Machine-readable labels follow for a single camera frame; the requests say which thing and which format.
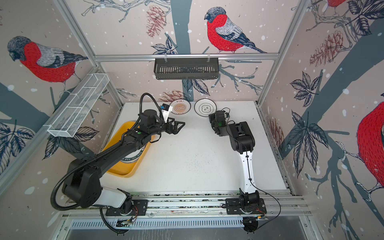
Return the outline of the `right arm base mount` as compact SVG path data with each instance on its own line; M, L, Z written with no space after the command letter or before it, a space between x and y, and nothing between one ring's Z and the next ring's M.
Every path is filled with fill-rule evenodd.
M266 215L266 205L262 198L258 203L245 204L243 207L239 199L225 199L225 206L228 215Z

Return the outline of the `orange sunburst plate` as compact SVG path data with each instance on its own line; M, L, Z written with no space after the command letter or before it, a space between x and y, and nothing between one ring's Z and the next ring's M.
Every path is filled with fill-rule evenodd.
M170 107L172 107L174 115L184 115L190 111L191 103L184 99L178 99L171 102Z

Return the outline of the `aluminium frame crossbar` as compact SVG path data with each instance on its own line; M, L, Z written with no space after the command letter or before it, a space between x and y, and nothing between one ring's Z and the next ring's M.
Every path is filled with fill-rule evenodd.
M219 60L268 60L276 61L280 58L278 53L243 53L243 54L177 54L177 55L95 55L94 60L104 62L151 62L155 59L180 59L180 58L218 58Z

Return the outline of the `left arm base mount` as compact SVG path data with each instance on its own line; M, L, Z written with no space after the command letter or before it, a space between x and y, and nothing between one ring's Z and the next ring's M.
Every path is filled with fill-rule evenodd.
M125 216L145 216L148 200L130 200L124 203L120 208L108 206L106 216L109 217L125 217Z

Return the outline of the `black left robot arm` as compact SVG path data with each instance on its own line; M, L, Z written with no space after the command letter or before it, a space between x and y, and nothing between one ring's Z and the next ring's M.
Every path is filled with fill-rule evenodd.
M100 179L126 156L152 143L154 135L176 135L185 126L184 122L173 118L164 120L163 117L155 110L145 110L116 144L90 160L72 161L67 173L53 188L51 206L58 211L91 206L112 207L121 210L124 215L129 214L134 207L132 196L124 190L102 187Z

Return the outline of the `aluminium rail bed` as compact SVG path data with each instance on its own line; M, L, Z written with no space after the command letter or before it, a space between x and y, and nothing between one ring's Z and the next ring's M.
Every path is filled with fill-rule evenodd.
M261 216L264 220L276 216L312 215L304 198L289 193L270 196L261 192L260 206L253 211L241 210L239 195L235 193L136 194L133 202L148 218Z

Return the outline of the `green rim plate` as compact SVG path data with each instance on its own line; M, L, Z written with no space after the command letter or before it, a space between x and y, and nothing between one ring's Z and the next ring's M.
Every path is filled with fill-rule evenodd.
M141 157L141 155L144 153L144 150L146 149L146 146L142 147L141 149L125 156L121 162L122 163L125 163L125 164L132 164L132 163L135 163L139 160L139 158Z

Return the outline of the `white black motif plate back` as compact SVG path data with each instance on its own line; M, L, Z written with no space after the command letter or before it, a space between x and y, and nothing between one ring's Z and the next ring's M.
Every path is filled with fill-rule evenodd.
M210 99L201 99L195 103L194 110L200 117L208 117L217 111L217 105Z

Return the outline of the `yellow plastic bin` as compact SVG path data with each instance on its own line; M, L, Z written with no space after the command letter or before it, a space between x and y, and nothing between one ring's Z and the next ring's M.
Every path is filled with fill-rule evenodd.
M117 132L111 137L104 150L116 144L121 139L122 134L129 130L134 125L134 123L135 122L130 121L122 124L122 126L117 130ZM142 161L144 160L145 155L148 152L150 146L151 143L146 144L146 149L144 150L144 153L141 155L137 162L132 164L125 164L120 161L119 163L115 164L111 169L109 169L108 173L121 178L132 177L139 168Z

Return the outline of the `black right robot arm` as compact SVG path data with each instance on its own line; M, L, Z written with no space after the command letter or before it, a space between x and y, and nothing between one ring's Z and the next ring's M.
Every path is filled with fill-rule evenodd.
M228 136L232 149L239 154L243 176L241 178L239 204L245 213L254 213L260 204L260 194L256 187L253 171L253 150L255 138L247 122L232 123L226 121L229 113L216 111L209 115L214 132L220 136Z

